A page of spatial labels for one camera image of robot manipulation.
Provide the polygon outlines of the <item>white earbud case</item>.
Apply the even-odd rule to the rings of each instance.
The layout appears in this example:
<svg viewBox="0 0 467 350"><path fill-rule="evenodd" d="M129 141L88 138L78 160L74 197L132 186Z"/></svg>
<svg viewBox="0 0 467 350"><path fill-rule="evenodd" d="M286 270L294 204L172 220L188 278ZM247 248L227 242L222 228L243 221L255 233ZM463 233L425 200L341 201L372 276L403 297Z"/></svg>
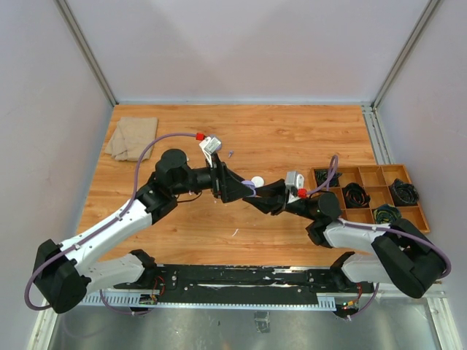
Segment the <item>white earbud case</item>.
<svg viewBox="0 0 467 350"><path fill-rule="evenodd" d="M261 176L254 176L251 178L251 182L255 185L255 187L262 187L265 185L265 180Z"/></svg>

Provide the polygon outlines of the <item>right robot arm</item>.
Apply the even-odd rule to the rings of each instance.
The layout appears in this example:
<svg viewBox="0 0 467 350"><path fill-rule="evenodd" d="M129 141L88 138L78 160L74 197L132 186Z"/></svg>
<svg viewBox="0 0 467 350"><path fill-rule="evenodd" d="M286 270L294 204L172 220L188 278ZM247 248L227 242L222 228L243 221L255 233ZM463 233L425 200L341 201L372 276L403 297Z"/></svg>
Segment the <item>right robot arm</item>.
<svg viewBox="0 0 467 350"><path fill-rule="evenodd" d="M409 220L366 224L342 218L333 192L306 190L285 180L257 187L251 181L244 201L264 214L282 212L311 220L310 240L325 248L348 248L334 264L332 286L346 292L358 282L391 283L411 298L421 298L439 279L452 271L447 255Z"/></svg>

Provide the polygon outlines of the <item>purple earbud case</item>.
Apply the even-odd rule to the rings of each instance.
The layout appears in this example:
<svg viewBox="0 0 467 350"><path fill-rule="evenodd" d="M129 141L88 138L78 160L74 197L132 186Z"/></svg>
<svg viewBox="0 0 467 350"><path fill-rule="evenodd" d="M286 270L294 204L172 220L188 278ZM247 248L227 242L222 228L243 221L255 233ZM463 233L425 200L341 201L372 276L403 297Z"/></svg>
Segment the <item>purple earbud case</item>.
<svg viewBox="0 0 467 350"><path fill-rule="evenodd" d="M243 180L242 181L242 184L248 188L250 188L253 192L253 195L256 194L256 186L255 186L255 183L250 181L250 180Z"/></svg>

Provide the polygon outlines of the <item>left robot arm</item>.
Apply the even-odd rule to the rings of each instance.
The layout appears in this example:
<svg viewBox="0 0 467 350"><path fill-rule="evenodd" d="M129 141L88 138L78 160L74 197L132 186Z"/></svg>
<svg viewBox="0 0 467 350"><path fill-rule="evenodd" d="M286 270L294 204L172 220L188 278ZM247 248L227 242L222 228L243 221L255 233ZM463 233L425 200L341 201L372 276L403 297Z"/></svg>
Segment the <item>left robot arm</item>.
<svg viewBox="0 0 467 350"><path fill-rule="evenodd" d="M178 195L205 190L223 203L255 194L253 183L230 171L217 153L207 156L205 167L192 169L182 150L165 151L147 183L113 215L60 244L51 239L41 243L28 285L57 314L70 311L98 287L94 265L104 253L168 215L177 207Z"/></svg>

